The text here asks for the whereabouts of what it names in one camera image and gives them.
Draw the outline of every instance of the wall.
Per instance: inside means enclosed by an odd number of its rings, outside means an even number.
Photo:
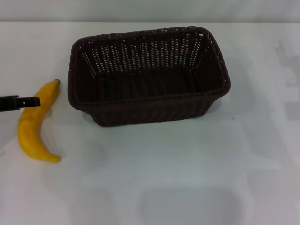
[[[298,0],[0,0],[0,21],[300,22]]]

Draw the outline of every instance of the basket weave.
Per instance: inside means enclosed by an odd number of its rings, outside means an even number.
[[[69,102],[104,127],[201,116],[229,89],[221,51],[204,28],[103,34],[72,47]]]

